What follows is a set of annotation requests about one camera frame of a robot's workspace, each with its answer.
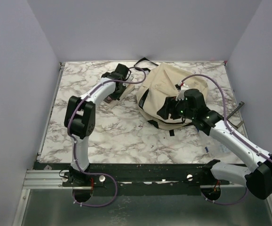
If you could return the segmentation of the blue Jane Eyre book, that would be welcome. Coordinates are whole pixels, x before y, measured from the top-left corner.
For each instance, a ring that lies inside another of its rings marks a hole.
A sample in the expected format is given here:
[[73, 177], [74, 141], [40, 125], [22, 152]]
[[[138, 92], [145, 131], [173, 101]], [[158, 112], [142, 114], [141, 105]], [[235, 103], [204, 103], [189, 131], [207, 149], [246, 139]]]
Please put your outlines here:
[[105, 99], [104, 99], [104, 103], [110, 108], [114, 108], [116, 105], [118, 105], [120, 102], [122, 102], [124, 100], [124, 98], [130, 94], [134, 89], [135, 89], [135, 84], [129, 84], [129, 83], [123, 83], [123, 85], [126, 86], [126, 90], [124, 91], [124, 93], [122, 94], [122, 96], [120, 97], [119, 100], [111, 100], [110, 95], [108, 95]]

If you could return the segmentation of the cream canvas backpack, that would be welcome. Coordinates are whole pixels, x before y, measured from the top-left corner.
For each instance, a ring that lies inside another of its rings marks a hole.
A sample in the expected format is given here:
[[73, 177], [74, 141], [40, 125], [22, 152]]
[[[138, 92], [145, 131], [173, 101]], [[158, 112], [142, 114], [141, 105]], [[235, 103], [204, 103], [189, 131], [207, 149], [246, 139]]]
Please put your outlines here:
[[[142, 61], [148, 61], [153, 64], [155, 68], [138, 67], [138, 64]], [[158, 65], [145, 57], [136, 62], [134, 67], [136, 67], [137, 70], [142, 69], [148, 72], [145, 81], [141, 84], [136, 93], [138, 110], [147, 122], [157, 129], [169, 131], [171, 137], [175, 135], [174, 130], [191, 126], [191, 121], [183, 118], [176, 120], [170, 118], [162, 119], [157, 115], [157, 111], [163, 106], [167, 97], [177, 96], [178, 90], [175, 85], [181, 82], [185, 77], [192, 75], [192, 73], [166, 63]], [[207, 97], [208, 83], [202, 77], [191, 77], [183, 83], [187, 84], [191, 89], [198, 89], [204, 98]]]

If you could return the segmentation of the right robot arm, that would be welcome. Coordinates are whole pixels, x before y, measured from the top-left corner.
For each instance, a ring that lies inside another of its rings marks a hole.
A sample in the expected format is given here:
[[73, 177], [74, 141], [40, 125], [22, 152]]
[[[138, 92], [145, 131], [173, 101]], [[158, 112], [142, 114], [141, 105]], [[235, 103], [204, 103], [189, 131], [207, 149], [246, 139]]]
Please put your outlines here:
[[236, 166], [214, 160], [202, 172], [202, 180], [213, 184], [218, 179], [246, 187], [255, 197], [266, 199], [272, 194], [272, 154], [257, 147], [234, 130], [216, 111], [210, 110], [198, 89], [181, 90], [176, 97], [166, 97], [157, 115], [167, 120], [189, 119], [207, 136], [217, 140], [239, 159], [244, 166]]

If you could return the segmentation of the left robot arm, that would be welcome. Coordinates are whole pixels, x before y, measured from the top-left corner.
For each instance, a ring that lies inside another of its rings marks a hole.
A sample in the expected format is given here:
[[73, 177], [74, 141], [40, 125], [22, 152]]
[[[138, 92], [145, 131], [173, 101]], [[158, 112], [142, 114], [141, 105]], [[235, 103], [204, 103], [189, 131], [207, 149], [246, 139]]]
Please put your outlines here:
[[128, 88], [131, 70], [118, 64], [113, 72], [102, 75], [98, 84], [84, 95], [71, 96], [64, 119], [64, 126], [72, 141], [72, 162], [70, 177], [80, 186], [85, 186], [90, 179], [88, 167], [88, 140], [96, 123], [96, 108], [102, 103], [117, 104], [124, 97]]

